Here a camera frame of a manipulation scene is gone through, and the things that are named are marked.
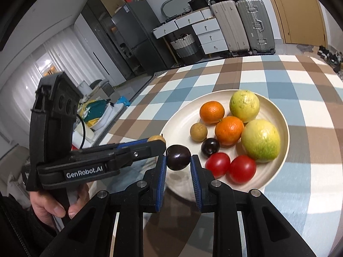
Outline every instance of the gray suitcase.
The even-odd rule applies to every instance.
[[[275,54],[275,40],[269,16],[262,0],[240,0],[237,2],[249,44],[253,54],[267,52]]]
[[[234,1],[223,1],[212,5],[212,11],[224,35],[230,52],[248,51],[248,37],[244,30]]]

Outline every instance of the gray refrigerator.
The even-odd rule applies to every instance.
[[[126,3],[112,21],[123,38],[121,47],[126,46],[148,74],[169,69],[175,63],[163,39],[152,34],[161,23],[147,1]]]

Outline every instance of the white curtain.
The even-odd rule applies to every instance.
[[[0,91],[0,120],[21,146],[29,147],[31,109],[41,77],[30,55]]]
[[[76,86],[83,80],[90,85],[95,80],[105,79],[71,27],[57,33],[43,45],[56,69],[65,71]]]

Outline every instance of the white drawer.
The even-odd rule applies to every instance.
[[[178,28],[176,26],[175,20],[173,20],[158,27],[156,30],[153,31],[153,34],[157,39],[159,39],[160,37],[163,37],[171,32],[174,32],[177,29]]]
[[[213,17],[212,11],[210,10],[210,8],[203,9],[201,12],[205,19]]]
[[[222,31],[219,29],[219,30],[214,30],[211,32],[200,34],[198,35],[198,38],[201,44],[206,44],[206,43],[216,41],[216,40],[223,40],[224,36],[223,36]]]
[[[216,18],[199,22],[192,25],[192,27],[196,35],[220,29]]]
[[[225,40],[217,40],[203,44],[202,48],[205,54],[228,50]]]
[[[180,17],[179,19],[176,19],[176,25],[179,28],[185,27],[187,25],[199,22],[201,20],[204,20],[204,16],[202,15],[201,11],[193,12],[190,14],[185,15],[184,17]]]

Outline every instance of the wooden door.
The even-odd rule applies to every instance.
[[[317,0],[271,0],[285,43],[326,45],[326,29]]]

